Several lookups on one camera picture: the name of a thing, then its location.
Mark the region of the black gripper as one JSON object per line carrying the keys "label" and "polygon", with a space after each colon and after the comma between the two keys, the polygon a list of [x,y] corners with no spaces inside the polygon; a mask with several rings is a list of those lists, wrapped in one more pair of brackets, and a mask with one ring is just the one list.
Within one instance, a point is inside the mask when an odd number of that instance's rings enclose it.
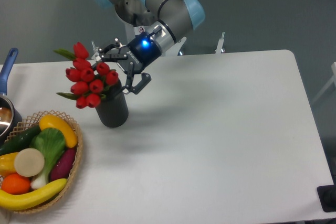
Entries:
{"label": "black gripper", "polygon": [[[137,35],[126,46],[123,46],[118,38],[115,38],[105,48],[96,46],[94,41],[91,44],[93,47],[91,59],[95,61],[92,65],[93,68],[96,68],[98,63],[101,62],[117,62],[124,73],[128,73],[129,64],[132,62],[134,65],[133,74],[140,74],[161,55],[158,45],[150,38],[150,34],[147,32]],[[150,74],[143,72],[141,73],[139,83],[132,86],[133,78],[127,76],[127,81],[122,87],[122,92],[124,94],[139,94],[151,80]]]}

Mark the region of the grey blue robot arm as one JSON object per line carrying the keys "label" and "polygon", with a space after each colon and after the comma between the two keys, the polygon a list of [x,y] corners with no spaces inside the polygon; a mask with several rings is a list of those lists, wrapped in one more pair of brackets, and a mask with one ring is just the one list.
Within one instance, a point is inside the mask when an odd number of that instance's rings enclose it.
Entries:
{"label": "grey blue robot arm", "polygon": [[[95,1],[107,7],[123,0]],[[151,76],[144,69],[205,19],[204,9],[198,0],[138,1],[154,16],[147,29],[125,46],[116,41],[105,48],[95,48],[94,58],[102,62],[116,62],[127,76],[125,85],[115,91],[115,96],[124,91],[138,94],[151,81]]]}

